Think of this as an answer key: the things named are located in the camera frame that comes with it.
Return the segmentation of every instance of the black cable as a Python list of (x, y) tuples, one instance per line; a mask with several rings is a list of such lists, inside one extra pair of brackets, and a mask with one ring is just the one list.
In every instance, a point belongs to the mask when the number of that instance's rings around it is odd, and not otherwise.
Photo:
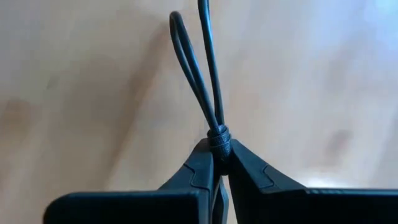
[(223, 101), (221, 99), (220, 83), (213, 50), (208, 0), (198, 0), (198, 7), (203, 39), (205, 40), (215, 111), (213, 111), (211, 106), (195, 53), (181, 15), (178, 12), (170, 14), (170, 35), (178, 61), (209, 124), (210, 130), (207, 132), (207, 142), (215, 159), (215, 164), (219, 167), (218, 172), (226, 175), (229, 170), (229, 155), (232, 149), (231, 135), (228, 127), (224, 124)]
[(172, 37), (178, 61), (180, 62), (184, 74), (199, 101), (209, 127), (212, 130), (217, 130), (217, 119), (213, 113), (213, 108), (211, 107), (206, 91), (205, 82), (200, 73), (198, 62), (193, 53), (191, 42), (179, 12), (172, 12), (170, 14), (170, 35)]
[(213, 89), (215, 115), (219, 125), (224, 124), (223, 100), (221, 99), (220, 83), (213, 49), (213, 35), (211, 34), (210, 6), (208, 0), (198, 0), (199, 17), (203, 40), (205, 42), (207, 64)]
[(211, 85), (215, 102), (215, 112), (211, 106), (208, 93), (201, 75), (198, 62), (195, 58), (189, 36), (179, 12), (170, 14), (170, 35), (175, 53), (182, 70), (199, 101), (206, 120), (212, 131), (220, 133), (219, 125), (224, 124), (223, 103), (221, 99), (220, 84), (218, 81), (216, 62), (212, 44), (208, 0), (198, 0), (199, 14), (202, 24), (203, 38), (205, 40), (206, 57), (208, 60)]

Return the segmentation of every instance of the wrapped knot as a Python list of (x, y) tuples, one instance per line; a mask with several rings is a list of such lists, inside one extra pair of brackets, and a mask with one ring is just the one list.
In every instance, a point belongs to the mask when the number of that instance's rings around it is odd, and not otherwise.
[(207, 132), (207, 140), (215, 162), (221, 167), (221, 174), (228, 174), (229, 155), (231, 154), (231, 135), (225, 125), (219, 125), (217, 130)]

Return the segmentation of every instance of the black cord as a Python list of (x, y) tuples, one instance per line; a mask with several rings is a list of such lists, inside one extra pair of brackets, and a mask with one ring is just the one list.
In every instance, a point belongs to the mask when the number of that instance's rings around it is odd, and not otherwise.
[(179, 12), (174, 11), (170, 14), (170, 35), (178, 61), (180, 62), (182, 70), (193, 90), (193, 93), (195, 94), (200, 107), (205, 114), (210, 130), (219, 134), (219, 126), (224, 124), (224, 114), (220, 83), (218, 81), (217, 67), (213, 50), (208, 0), (198, 0), (198, 7), (203, 38), (205, 40), (206, 57), (209, 66), (211, 85), (213, 88), (215, 112), (213, 112), (213, 108), (205, 87), (205, 82), (203, 81), (198, 62), (195, 58), (195, 53), (193, 52), (189, 36)]

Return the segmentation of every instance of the wooden floor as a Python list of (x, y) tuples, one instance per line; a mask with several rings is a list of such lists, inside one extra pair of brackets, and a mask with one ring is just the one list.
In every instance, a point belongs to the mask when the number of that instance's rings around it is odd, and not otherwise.
[[(68, 192), (156, 189), (205, 137), (174, 10), (210, 84), (196, 1), (0, 2), (0, 223), (40, 223)], [(219, 0), (211, 15), (234, 138), (308, 186), (398, 187), (397, 1)]]

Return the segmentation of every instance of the wooden surface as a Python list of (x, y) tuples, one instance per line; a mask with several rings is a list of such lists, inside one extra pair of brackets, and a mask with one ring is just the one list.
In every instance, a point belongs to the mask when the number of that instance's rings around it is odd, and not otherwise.
[[(211, 1), (232, 135), (308, 186), (398, 187), (397, 8)], [(174, 10), (210, 84), (196, 1), (0, 2), (0, 223), (40, 223), (68, 192), (156, 189), (182, 165), (208, 127)]]

